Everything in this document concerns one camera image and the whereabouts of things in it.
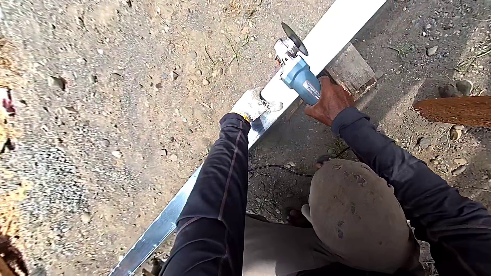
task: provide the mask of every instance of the hand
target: hand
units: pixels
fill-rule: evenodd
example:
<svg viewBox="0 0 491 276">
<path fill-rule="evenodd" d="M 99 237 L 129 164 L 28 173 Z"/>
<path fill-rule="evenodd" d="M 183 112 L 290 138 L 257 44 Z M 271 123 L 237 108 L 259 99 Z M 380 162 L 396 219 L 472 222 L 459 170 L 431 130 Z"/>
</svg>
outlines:
<svg viewBox="0 0 491 276">
<path fill-rule="evenodd" d="M 331 83 L 327 76 L 320 77 L 321 98 L 313 106 L 305 107 L 305 114 L 312 116 L 321 123 L 331 126 L 334 118 L 343 109 L 354 107 L 351 95 L 342 86 Z"/>
<path fill-rule="evenodd" d="M 244 95 L 235 103 L 230 112 L 242 115 L 244 119 L 251 122 L 267 111 L 279 111 L 283 108 L 281 102 L 267 102 L 261 100 L 259 94 L 263 90 L 257 87 L 247 90 Z"/>
</svg>

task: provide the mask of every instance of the black power cord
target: black power cord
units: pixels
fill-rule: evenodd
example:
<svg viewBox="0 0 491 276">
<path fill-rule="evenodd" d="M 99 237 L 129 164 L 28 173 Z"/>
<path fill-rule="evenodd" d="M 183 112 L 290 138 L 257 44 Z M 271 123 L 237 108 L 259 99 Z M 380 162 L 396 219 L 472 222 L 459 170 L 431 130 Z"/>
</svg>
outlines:
<svg viewBox="0 0 491 276">
<path fill-rule="evenodd" d="M 343 150 L 342 150 L 340 153 L 338 153 L 338 154 L 336 155 L 336 157 L 334 157 L 334 158 L 338 158 L 338 157 L 339 157 L 341 154 L 343 154 L 343 153 L 344 153 L 345 151 L 347 151 L 349 148 L 350 148 L 350 147 L 347 147 L 347 148 L 343 149 Z M 254 167 L 254 168 L 250 168 L 250 169 L 248 169 L 248 170 L 247 170 L 247 172 L 252 172 L 252 171 L 254 171 L 254 170 L 257 170 L 257 169 L 262 169 L 262 168 L 267 168 L 267 167 L 278 167 L 278 168 L 281 168 L 281 169 L 283 169 L 283 170 L 289 171 L 290 173 L 292 173 L 292 174 L 296 174 L 296 175 L 299 175 L 299 176 L 305 176 L 305 177 L 312 177 L 312 176 L 314 176 L 313 174 L 303 174 L 303 173 L 299 173 L 299 172 L 296 172 L 296 171 L 292 171 L 292 170 L 287 169 L 287 168 L 285 168 L 285 167 L 283 167 L 283 166 L 280 166 L 280 165 L 266 165 L 266 166 L 261 166 L 261 167 Z"/>
</svg>

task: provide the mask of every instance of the person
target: person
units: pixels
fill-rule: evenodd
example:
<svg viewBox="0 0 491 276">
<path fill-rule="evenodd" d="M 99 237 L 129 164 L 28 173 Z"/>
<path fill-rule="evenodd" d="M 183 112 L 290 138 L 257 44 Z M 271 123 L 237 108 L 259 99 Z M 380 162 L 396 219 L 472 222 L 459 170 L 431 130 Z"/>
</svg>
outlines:
<svg viewBox="0 0 491 276">
<path fill-rule="evenodd" d="M 342 87 L 320 82 L 321 98 L 305 113 L 361 163 L 318 164 L 308 204 L 290 212 L 294 225 L 246 215 L 249 122 L 281 109 L 261 101 L 260 89 L 247 91 L 220 121 L 160 275 L 421 275 L 414 236 L 430 244 L 440 275 L 491 275 L 487 209 L 377 133 Z"/>
</svg>

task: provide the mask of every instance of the black long sleeve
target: black long sleeve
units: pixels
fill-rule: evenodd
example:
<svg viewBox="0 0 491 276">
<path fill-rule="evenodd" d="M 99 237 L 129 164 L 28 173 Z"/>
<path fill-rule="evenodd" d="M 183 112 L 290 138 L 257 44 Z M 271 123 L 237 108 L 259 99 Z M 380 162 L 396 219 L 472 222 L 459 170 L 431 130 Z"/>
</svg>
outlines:
<svg viewBox="0 0 491 276">
<path fill-rule="evenodd" d="M 427 241 L 440 275 L 491 275 L 491 216 L 426 164 L 379 134 L 369 117 L 347 108 L 332 131 L 395 189 L 416 237 Z"/>
<path fill-rule="evenodd" d="M 242 275 L 250 124 L 229 113 L 177 221 L 164 274 Z"/>
</svg>

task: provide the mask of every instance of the angle grinder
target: angle grinder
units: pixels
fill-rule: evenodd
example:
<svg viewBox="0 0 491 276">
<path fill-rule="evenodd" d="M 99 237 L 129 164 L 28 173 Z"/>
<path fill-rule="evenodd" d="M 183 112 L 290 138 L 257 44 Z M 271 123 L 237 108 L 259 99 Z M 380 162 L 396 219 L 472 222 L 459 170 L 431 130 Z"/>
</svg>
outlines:
<svg viewBox="0 0 491 276">
<path fill-rule="evenodd" d="M 308 56 L 308 51 L 300 38 L 288 25 L 281 23 L 286 38 L 280 38 L 274 44 L 276 61 L 281 65 L 281 79 L 290 89 L 309 105 L 314 105 L 321 97 L 321 83 L 310 71 L 310 66 L 298 54 Z"/>
</svg>

